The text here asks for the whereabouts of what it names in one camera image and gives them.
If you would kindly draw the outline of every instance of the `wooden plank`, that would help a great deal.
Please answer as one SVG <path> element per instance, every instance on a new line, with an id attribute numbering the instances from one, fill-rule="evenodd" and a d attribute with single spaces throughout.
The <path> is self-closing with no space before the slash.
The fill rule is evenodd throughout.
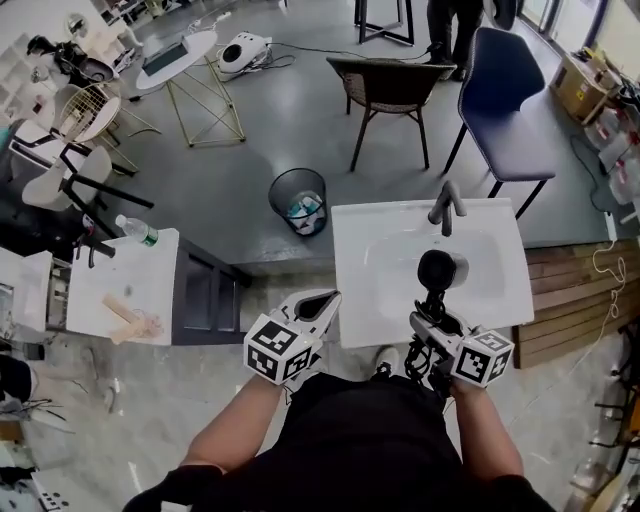
<path id="1" fill-rule="evenodd" d="M 620 304 L 619 306 L 619 315 L 624 316 L 630 314 L 632 311 L 637 311 L 640 309 L 640 305 L 637 301 Z M 533 340 L 529 340 L 526 342 L 521 342 L 520 352 L 524 354 L 531 354 L 533 352 L 539 352 L 540 350 L 544 350 L 546 348 L 553 347 L 555 345 L 560 345 L 562 343 L 567 342 L 568 340 L 572 340 L 573 338 L 577 338 L 578 336 L 582 336 L 598 327 L 602 326 L 602 322 L 604 321 L 606 313 L 598 316 L 596 318 L 592 318 L 591 320 L 587 320 L 581 324 L 574 325 L 573 327 L 569 327 L 568 329 L 563 329 L 561 331 L 552 332 L 551 334 L 547 334 L 545 336 L 540 336 Z"/>
<path id="2" fill-rule="evenodd" d="M 626 264 L 640 261 L 640 251 L 601 253 L 596 256 L 596 264 L 599 267 L 617 268 L 618 258 L 624 258 Z M 593 268 L 593 258 L 591 256 L 560 262 L 534 263 L 529 265 L 529 278 L 551 277 L 590 268 Z"/>
<path id="3" fill-rule="evenodd" d="M 628 324 L 636 317 L 636 313 L 622 315 L 614 320 L 610 320 L 604 328 L 603 336 L 611 334 L 623 325 Z M 601 327 L 583 334 L 582 336 L 578 336 L 577 338 L 569 340 L 565 343 L 561 343 L 560 345 L 555 345 L 554 347 L 540 350 L 539 352 L 534 352 L 532 354 L 517 353 L 519 357 L 514 359 L 515 367 L 518 369 L 531 368 L 532 366 L 535 366 L 537 364 L 551 361 L 552 359 L 556 359 L 560 356 L 563 356 L 564 354 L 568 354 L 569 352 L 594 343 L 597 340 L 598 335 L 600 334 L 600 329 Z"/>
<path id="4" fill-rule="evenodd" d="M 553 261 L 563 261 L 575 258 L 590 257 L 598 249 L 607 249 L 611 242 L 586 245 L 568 245 L 563 247 L 551 247 L 548 249 L 527 249 L 525 251 L 527 264 L 547 263 Z M 619 240 L 609 254 L 630 250 L 639 250 L 636 240 Z"/>
<path id="5" fill-rule="evenodd" d="M 640 260 L 625 262 L 625 269 L 627 273 L 632 270 L 636 270 L 639 267 Z M 616 274 L 618 274 L 617 265 L 612 270 L 616 272 Z M 533 293 L 534 295 L 540 295 L 541 293 L 563 290 L 565 288 L 571 288 L 572 286 L 599 281 L 600 279 L 606 279 L 607 277 L 611 277 L 611 274 L 609 272 L 598 272 L 593 267 L 580 270 L 578 272 L 569 272 L 568 274 L 560 274 L 551 277 L 541 277 L 539 279 L 531 280 L 531 293 Z"/>
<path id="6" fill-rule="evenodd" d="M 640 274 L 636 271 L 627 273 L 628 283 L 633 282 L 638 278 L 640 278 Z M 564 290 L 556 290 L 549 293 L 534 295 L 533 309 L 538 311 L 539 309 L 552 308 L 554 306 L 559 306 L 560 304 L 584 299 L 591 295 L 596 295 L 606 290 L 612 290 L 619 287 L 620 283 L 615 278 L 609 277 L 607 279 L 600 279 L 599 281 L 566 288 Z"/>
<path id="7" fill-rule="evenodd" d="M 624 287 L 624 290 L 622 290 L 620 297 L 623 297 L 624 295 L 627 295 L 629 293 L 638 293 L 639 286 L 640 281 L 627 283 Z M 606 302 L 607 304 L 611 302 L 610 290 L 599 293 L 597 295 L 592 295 L 591 297 L 586 297 L 584 299 L 561 304 L 560 306 L 555 306 L 553 308 L 540 309 L 536 311 L 536 315 L 533 321 L 525 324 L 525 326 L 533 325 L 539 322 L 546 322 L 548 320 L 553 320 L 554 318 L 559 318 L 564 315 L 570 315 L 571 313 L 575 313 L 576 311 L 587 309 L 591 306 L 595 306 L 596 304 L 601 304 L 603 302 Z"/>
<path id="8" fill-rule="evenodd" d="M 636 294 L 620 295 L 618 297 L 618 308 L 622 312 L 625 307 L 631 307 L 637 304 L 640 306 L 640 297 Z M 554 333 L 568 332 L 570 327 L 584 325 L 592 319 L 599 319 L 602 323 L 605 315 L 611 307 L 611 296 L 605 302 L 601 302 L 587 309 L 582 309 L 570 315 L 561 316 L 548 320 L 546 322 L 538 322 L 520 327 L 520 340 L 524 343 L 535 343 L 541 337 L 544 338 Z"/>

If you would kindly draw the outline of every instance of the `glass door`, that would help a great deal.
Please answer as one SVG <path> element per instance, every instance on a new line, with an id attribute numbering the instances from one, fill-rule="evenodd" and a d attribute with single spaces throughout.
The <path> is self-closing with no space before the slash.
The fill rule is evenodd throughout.
<path id="1" fill-rule="evenodd" d="M 552 0 L 524 0 L 522 14 L 538 29 L 542 27 L 543 19 Z"/>
<path id="2" fill-rule="evenodd" d="M 564 0 L 557 21 L 551 29 L 551 38 L 565 52 L 582 48 L 591 29 L 602 0 Z"/>

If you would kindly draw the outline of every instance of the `gold table frame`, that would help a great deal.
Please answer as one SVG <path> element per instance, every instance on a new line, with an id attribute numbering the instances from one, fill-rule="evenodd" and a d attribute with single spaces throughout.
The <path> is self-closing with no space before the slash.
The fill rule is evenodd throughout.
<path id="1" fill-rule="evenodd" d="M 224 87 L 224 85 L 222 85 L 222 82 L 218 78 L 218 75 L 217 75 L 217 73 L 216 73 L 216 71 L 215 71 L 215 69 L 213 67 L 212 62 L 209 60 L 209 58 L 206 55 L 204 56 L 204 60 L 206 61 L 207 67 L 209 68 L 209 71 L 211 72 L 211 75 L 213 76 L 213 80 L 216 83 L 216 87 L 218 88 L 217 91 L 212 89 L 211 87 L 209 87 L 207 84 L 205 84 L 201 80 L 198 80 L 195 76 L 191 75 L 187 70 L 183 71 L 180 74 L 187 75 L 189 78 L 191 78 L 192 80 L 194 80 L 197 83 L 199 83 L 200 85 L 202 85 L 205 89 L 211 91 L 216 96 L 218 96 L 220 99 L 222 99 L 225 102 L 226 106 L 220 112 L 216 113 L 213 110 L 211 110 L 207 105 L 202 103 L 198 98 L 194 97 L 188 91 L 186 91 L 180 84 L 176 83 L 173 80 L 173 78 L 171 78 L 171 79 L 169 79 L 169 80 L 167 80 L 165 82 L 166 85 L 167 85 L 167 89 L 169 91 L 169 96 L 171 97 L 171 103 L 173 103 L 173 108 L 176 111 L 176 115 L 178 116 L 178 121 L 180 122 L 180 127 L 182 128 L 182 134 L 184 135 L 185 141 L 187 142 L 187 144 L 189 145 L 190 148 L 194 147 L 196 144 L 215 144 L 217 142 L 234 142 L 234 141 L 244 142 L 244 141 L 246 141 L 247 137 L 245 136 L 244 131 L 242 130 L 242 125 L 240 124 L 240 118 L 238 117 L 238 113 L 236 112 L 236 108 L 235 108 L 235 105 L 233 104 L 233 100 L 231 99 L 231 96 L 229 96 L 229 93 L 227 92 L 227 89 Z M 216 118 L 216 121 L 213 124 L 211 124 L 209 126 L 205 126 L 204 128 L 202 128 L 193 137 L 190 137 L 189 134 L 187 133 L 187 128 L 186 128 L 186 126 L 184 124 L 184 121 L 182 120 L 182 117 L 180 116 L 180 110 L 178 109 L 178 104 L 176 103 L 176 96 L 175 96 L 175 93 L 174 93 L 174 87 L 180 89 L 189 98 L 191 98 L 193 101 L 195 101 L 198 105 L 200 105 L 202 108 L 204 108 L 207 112 L 209 112 L 213 117 Z M 223 117 L 225 117 L 229 113 L 231 113 L 231 116 L 232 116 L 232 118 L 234 120 L 233 124 L 236 125 L 236 128 L 233 128 L 226 121 L 223 120 Z M 233 135 L 235 135 L 235 137 L 230 137 L 230 138 L 226 138 L 226 139 L 197 140 L 198 137 L 203 132 L 208 132 L 214 126 L 216 126 L 218 123 L 222 123 L 223 125 L 225 125 L 233 133 Z"/>

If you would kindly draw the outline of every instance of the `white countertop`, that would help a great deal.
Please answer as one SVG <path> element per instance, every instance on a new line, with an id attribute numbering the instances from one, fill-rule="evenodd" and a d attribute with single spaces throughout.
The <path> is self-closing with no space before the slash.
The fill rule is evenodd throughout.
<path id="1" fill-rule="evenodd" d="M 52 261 L 53 256 L 49 251 L 22 258 L 20 281 L 15 287 L 14 320 L 38 332 L 46 331 L 47 291 Z"/>
<path id="2" fill-rule="evenodd" d="M 157 315 L 162 333 L 156 338 L 132 341 L 171 345 L 173 283 L 180 234 L 175 229 L 159 231 L 158 241 L 147 247 L 130 237 L 105 242 L 116 248 L 113 258 L 95 251 L 95 267 L 88 265 L 89 248 L 82 247 L 73 261 L 67 306 L 67 329 L 108 338 L 127 323 L 102 304 L 108 293 L 130 310 Z"/>
<path id="3" fill-rule="evenodd" d="M 344 348 L 411 341 L 414 300 L 427 297 L 418 280 L 418 263 L 429 249 L 468 260 L 466 281 L 449 289 L 444 302 L 470 325 L 496 329 L 533 320 L 529 274 L 511 200 L 463 202 L 468 214 L 452 214 L 449 238 L 440 234 L 441 226 L 427 220 L 435 201 L 331 209 Z"/>

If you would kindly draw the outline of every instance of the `fiducial marker cube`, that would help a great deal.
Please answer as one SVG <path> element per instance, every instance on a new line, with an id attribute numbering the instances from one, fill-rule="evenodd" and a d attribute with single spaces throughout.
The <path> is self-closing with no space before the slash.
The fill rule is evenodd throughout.
<path id="1" fill-rule="evenodd" d="M 244 337 L 244 364 L 261 377 L 283 384 L 310 366 L 322 341 L 262 314 Z"/>
<path id="2" fill-rule="evenodd" d="M 464 338 L 458 345 L 451 375 L 487 387 L 504 373 L 513 348 L 513 342 L 495 331 Z"/>

